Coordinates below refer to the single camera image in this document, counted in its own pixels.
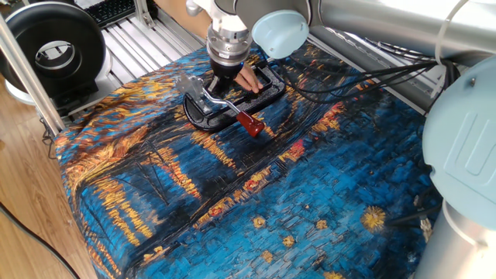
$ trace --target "black cable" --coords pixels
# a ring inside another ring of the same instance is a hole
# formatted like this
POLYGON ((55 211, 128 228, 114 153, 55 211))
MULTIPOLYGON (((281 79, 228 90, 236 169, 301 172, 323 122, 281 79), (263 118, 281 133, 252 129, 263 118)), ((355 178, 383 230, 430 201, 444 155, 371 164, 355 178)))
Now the black cable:
POLYGON ((403 216, 403 217, 400 217, 400 218, 396 218, 396 219, 392 219, 392 220, 389 220, 389 221, 386 221, 385 225, 386 226, 398 226, 404 222, 407 222, 407 221, 410 221, 412 219, 416 219, 416 218, 419 218, 419 217, 423 217, 423 216, 427 216, 431 213, 434 213, 434 212, 437 212, 441 209, 441 206, 442 204, 438 204, 436 206, 433 206, 431 208, 427 208, 427 209, 424 209, 424 210, 421 210, 419 212, 415 212, 411 215, 407 215, 407 216, 403 216))
POLYGON ((413 76, 411 76, 411 77, 409 77, 409 78, 407 78, 407 79, 405 79, 405 80, 403 80, 403 81, 399 81, 399 82, 397 82, 397 83, 388 84, 387 86, 394 86, 394 85, 402 84, 402 83, 404 83, 404 82, 406 82, 406 81, 410 81, 410 80, 412 80, 412 79, 414 79, 414 78, 418 77, 419 75, 421 75, 421 74, 425 73, 426 71, 430 71, 430 70, 432 70, 433 68, 434 68, 434 66, 432 66, 432 67, 427 67, 427 68, 425 68, 424 70, 422 70, 422 71, 418 72, 417 74, 415 74, 415 75, 413 75, 413 76))
MULTIPOLYGON (((403 70, 409 70, 409 69, 412 69, 413 67, 417 67, 418 64, 413 64, 413 65, 406 65, 406 66, 400 66, 400 67, 392 67, 392 68, 387 68, 387 69, 382 69, 382 70, 375 70, 375 71, 367 71, 367 72, 362 72, 362 73, 356 73, 356 74, 350 74, 350 73, 339 73, 339 72, 333 72, 333 71, 326 71, 326 70, 323 70, 323 69, 318 69, 316 67, 312 67, 311 65, 309 64, 305 64, 305 63, 302 63, 301 61, 298 61, 298 59, 294 58, 294 57, 290 57, 291 60, 293 60, 296 64, 300 65, 300 66, 303 66, 303 67, 307 67, 313 71, 319 71, 323 74, 331 74, 331 75, 337 75, 337 76, 343 76, 343 77, 353 77, 353 76, 363 76, 363 75, 368 75, 368 74, 395 74, 395 73, 398 73, 399 71, 403 71, 403 70)), ((423 66, 425 67, 428 67, 430 65, 433 65, 435 66, 436 65, 436 62, 434 61, 426 61, 424 62, 424 64, 422 64, 423 66)))
POLYGON ((7 217, 7 219, 12 222, 15 226, 17 226, 20 230, 22 230, 23 233, 27 234, 28 236, 31 236, 35 241, 37 241, 41 246, 45 247, 52 255, 54 255, 57 260, 60 261, 61 264, 64 265, 64 267, 69 271, 71 276, 74 279, 79 279, 78 274, 72 268, 72 266, 62 257, 50 244, 48 244, 45 240, 43 240, 41 237, 39 237, 37 234, 35 234, 32 230, 28 229, 24 224, 22 224, 0 201, 0 212, 7 217))
POLYGON ((414 64, 414 65, 409 65, 409 66, 405 66, 405 67, 398 67, 398 68, 393 68, 393 69, 388 69, 388 70, 395 70, 391 73, 387 72, 387 73, 381 73, 381 74, 372 74, 371 76, 369 77, 363 77, 363 78, 360 78, 360 79, 356 79, 355 81, 352 81, 350 83, 347 83, 347 84, 343 84, 341 86, 338 86, 338 87, 335 87, 335 88, 330 88, 330 89, 327 89, 327 90, 323 90, 323 91, 315 91, 315 90, 306 90, 306 89, 301 89, 299 88, 299 90, 305 92, 305 93, 312 93, 312 94, 329 94, 333 91, 338 91, 338 90, 341 90, 341 89, 345 89, 345 88, 349 88, 350 86, 354 86, 360 82, 363 82, 363 81, 368 81, 372 78, 380 78, 380 77, 383 77, 384 75, 389 75, 389 74, 396 74, 396 73, 403 73, 405 71, 409 71, 408 74, 410 74, 411 72, 414 72, 414 71, 418 71, 418 70, 421 70, 422 68, 424 67, 430 67, 432 65, 435 65, 436 62, 428 62, 427 64, 414 64))
POLYGON ((40 119, 40 122, 45 126, 45 132, 43 133, 41 141, 44 145, 48 146, 48 159, 56 160, 57 158, 52 156, 52 149, 55 142, 53 141, 53 137, 50 135, 50 128, 43 119, 40 119))
POLYGON ((289 81, 290 81, 290 83, 291 83, 291 85, 290 85, 290 86, 291 86, 294 90, 296 90, 296 92, 298 92, 300 95, 302 95, 304 98, 308 99, 310 102, 315 102, 315 103, 318 103, 318 104, 332 104, 332 103, 337 102, 337 101, 342 101, 343 99, 354 98, 354 97, 360 96, 360 95, 362 95, 362 94, 365 94, 365 93, 367 93, 367 92, 369 92, 369 91, 373 91, 373 90, 375 90, 375 89, 379 89, 379 88, 381 88, 384 84, 387 84, 387 83, 389 83, 390 81, 394 81, 394 80, 396 80, 396 79, 398 79, 398 78, 401 78, 401 77, 403 77, 403 76, 405 76, 405 75, 407 75, 407 74, 410 74, 410 73, 411 73, 411 71, 405 71, 405 72, 403 72, 403 73, 396 74, 395 76, 390 77, 390 78, 388 78, 388 79, 386 79, 386 80, 384 80, 384 81, 382 81, 382 82, 380 82, 380 83, 374 84, 373 86, 370 86, 370 87, 369 87, 369 88, 367 88, 367 89, 364 89, 364 90, 362 90, 362 91, 358 91, 358 92, 357 92, 357 93, 355 93, 355 94, 351 94, 351 95, 335 95, 335 96, 336 96, 336 98, 334 98, 333 100, 325 100, 325 101, 323 101, 323 100, 319 100, 319 99, 315 99, 315 98, 313 98, 313 97, 309 96, 309 95, 308 95, 308 93, 311 93, 311 92, 309 92, 309 91, 302 91, 302 90, 301 90, 301 89, 300 89, 300 88, 299 88, 299 87, 298 87, 298 86, 297 86, 297 85, 296 85, 296 84, 295 84, 295 83, 294 83, 294 82, 293 82, 290 78, 288 78, 288 79, 289 79, 289 81))

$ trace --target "finger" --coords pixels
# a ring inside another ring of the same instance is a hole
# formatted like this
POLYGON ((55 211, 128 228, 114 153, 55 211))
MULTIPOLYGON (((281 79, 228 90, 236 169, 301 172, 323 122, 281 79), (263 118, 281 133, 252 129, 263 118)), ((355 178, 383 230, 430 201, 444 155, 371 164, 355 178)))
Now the finger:
POLYGON ((251 67, 250 66, 243 67, 240 74, 245 78, 246 81, 248 81, 248 84, 250 84, 251 88, 253 89, 253 92, 258 93, 259 81, 257 79, 257 76, 255 75, 255 72, 253 72, 251 67))
POLYGON ((245 78, 241 74, 238 74, 234 81, 245 88, 247 91, 251 91, 251 86, 248 84, 247 81, 245 81, 245 78))

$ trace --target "keyboard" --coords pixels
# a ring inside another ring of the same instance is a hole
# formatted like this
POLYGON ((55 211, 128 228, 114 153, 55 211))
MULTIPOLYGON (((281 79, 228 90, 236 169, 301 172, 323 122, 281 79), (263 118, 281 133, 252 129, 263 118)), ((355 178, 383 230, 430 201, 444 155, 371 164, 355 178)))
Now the keyboard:
POLYGON ((100 27, 123 19, 135 10, 134 0, 105 0, 85 9, 100 27))

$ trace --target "metal clamp lever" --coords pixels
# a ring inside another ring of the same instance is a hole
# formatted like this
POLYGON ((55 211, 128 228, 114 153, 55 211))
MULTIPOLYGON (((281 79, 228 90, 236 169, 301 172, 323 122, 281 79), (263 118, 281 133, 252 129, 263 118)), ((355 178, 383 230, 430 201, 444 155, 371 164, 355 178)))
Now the metal clamp lever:
POLYGON ((261 122, 260 120, 255 119, 251 115, 249 115, 246 112, 240 111, 232 102, 218 99, 218 98, 213 98, 210 93, 205 88, 203 89, 203 95, 212 103, 214 104, 219 104, 219 105, 226 105, 230 109, 232 109, 236 114, 236 119, 238 120, 239 123, 248 131, 250 136, 256 137, 262 130, 265 128, 265 124, 261 122))

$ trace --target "metal rail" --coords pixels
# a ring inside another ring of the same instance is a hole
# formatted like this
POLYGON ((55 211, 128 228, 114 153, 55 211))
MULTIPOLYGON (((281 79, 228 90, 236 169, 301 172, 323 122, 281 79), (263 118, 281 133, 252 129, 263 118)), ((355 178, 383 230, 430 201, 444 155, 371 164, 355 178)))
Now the metal rail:
POLYGON ((65 128, 65 125, 48 97, 45 88, 43 88, 34 70, 31 68, 31 65, 21 50, 21 47, 17 43, 16 38, 14 38, 12 32, 10 32, 10 29, 7 26, 7 23, 1 16, 0 50, 3 52, 5 58, 17 74, 17 77, 22 82, 22 85, 24 85, 24 88, 33 98, 36 107, 39 109, 41 116, 44 118, 45 123, 50 128, 52 134, 54 136, 57 135, 60 131, 62 131, 62 129, 65 128))

